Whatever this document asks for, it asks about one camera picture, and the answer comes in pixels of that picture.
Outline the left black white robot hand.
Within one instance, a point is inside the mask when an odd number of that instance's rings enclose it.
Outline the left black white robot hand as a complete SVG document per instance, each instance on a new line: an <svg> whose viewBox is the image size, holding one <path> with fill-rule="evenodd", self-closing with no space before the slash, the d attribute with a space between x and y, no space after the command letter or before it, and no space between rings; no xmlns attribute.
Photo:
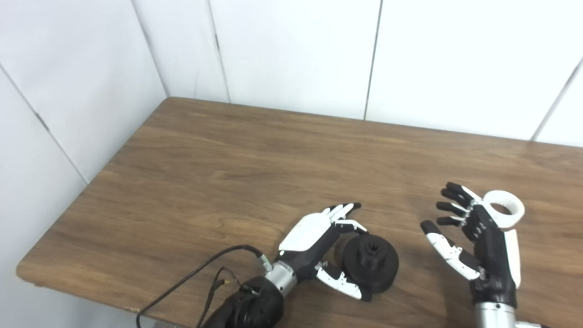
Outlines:
<svg viewBox="0 0 583 328"><path fill-rule="evenodd" d="M372 295L337 266L323 260L342 233L367 235L369 231L348 218L360 203L344 203L327 207L302 217L278 247L273 268L265 278L275 285L282 297L302 282L318 279L329 288L354 299L370 302Z"/></svg>

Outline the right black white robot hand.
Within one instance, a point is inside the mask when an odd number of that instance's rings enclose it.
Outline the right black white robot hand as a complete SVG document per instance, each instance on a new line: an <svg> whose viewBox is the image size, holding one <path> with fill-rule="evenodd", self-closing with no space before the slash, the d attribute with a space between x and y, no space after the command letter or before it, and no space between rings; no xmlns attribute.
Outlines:
<svg viewBox="0 0 583 328"><path fill-rule="evenodd" d="M420 223L429 243L445 262L469 282L474 304L500 303L518 307L517 290L522 282L516 224L525 215L523 202L504 190L491 190L479 196L452 181L441 190L448 201L436 208L450 216ZM473 244L465 251L446 237L439 226L460 228Z"/></svg>

